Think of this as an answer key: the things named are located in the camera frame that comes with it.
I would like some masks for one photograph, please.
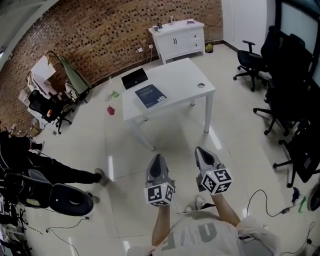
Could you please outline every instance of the white tile floor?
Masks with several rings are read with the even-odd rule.
[[[256,92],[250,91],[248,78],[233,81],[238,71],[237,54],[225,45],[216,45],[212,54],[194,56],[192,61],[216,88],[213,101],[211,128],[203,132],[205,102],[196,100],[195,106],[183,104],[176,109],[161,112],[141,121],[142,130],[156,146],[151,152],[128,131],[122,115],[121,96],[106,102],[106,95],[113,90],[125,90],[121,78],[115,77],[92,91],[89,103],[82,104],[73,114],[73,124],[64,126],[62,134],[54,136],[48,126],[37,141],[45,141],[44,153],[70,167],[93,172],[102,168],[113,179],[107,188],[99,185],[75,186],[91,191],[101,198],[83,221],[73,229],[56,229],[61,238],[74,245],[81,256],[124,256],[133,245],[150,245],[157,209],[144,199],[145,169],[151,158],[161,153],[165,156],[169,175],[176,180],[176,194],[171,205],[171,222],[181,218],[184,207],[199,194],[196,186],[194,149],[203,146],[214,151],[232,171],[232,189],[225,193],[230,205],[243,219],[250,196],[258,189],[268,194],[269,212],[275,214],[291,205],[293,190],[286,188],[290,166],[274,171],[274,162],[285,161],[286,154],[278,139],[282,130],[275,125],[265,136],[263,131],[270,119],[253,113],[254,107],[268,107],[263,99],[265,89],[258,83]],[[143,66],[150,69],[161,65],[159,60]],[[108,105],[115,108],[115,115],[108,115]],[[295,187],[307,195],[317,183],[314,175],[308,183],[296,177]],[[202,192],[207,201],[209,194]],[[283,251],[295,251],[304,242],[312,221],[317,224],[310,234],[315,245],[320,245],[320,210],[298,213],[293,208],[285,215],[270,218],[265,212],[266,199],[259,193],[251,202],[249,214],[254,215],[268,229],[281,237]],[[77,253],[45,233],[48,227],[71,227],[78,217],[64,216],[44,209],[27,210],[29,224],[43,232],[41,235],[27,230],[27,237],[34,255],[55,256]]]

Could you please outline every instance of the person in black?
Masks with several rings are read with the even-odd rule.
[[[70,168],[55,159],[30,152],[39,150],[42,144],[32,142],[27,137],[10,137],[7,131],[0,132],[0,193],[5,198],[4,177],[6,173],[27,173],[28,169],[41,172],[52,184],[56,183],[99,183],[106,186],[110,179],[99,169],[95,173]]]

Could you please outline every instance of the chair armrest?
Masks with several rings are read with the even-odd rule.
[[[252,53],[252,46],[255,46],[256,44],[254,42],[250,42],[246,40],[243,40],[242,42],[249,45],[249,52]]]

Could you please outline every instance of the red object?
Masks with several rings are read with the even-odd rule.
[[[113,116],[116,110],[112,106],[108,106],[107,111],[109,115]]]

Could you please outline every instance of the green cloth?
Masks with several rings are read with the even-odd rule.
[[[70,64],[63,56],[59,57],[60,63],[63,65],[66,75],[78,94],[91,88],[91,84]]]

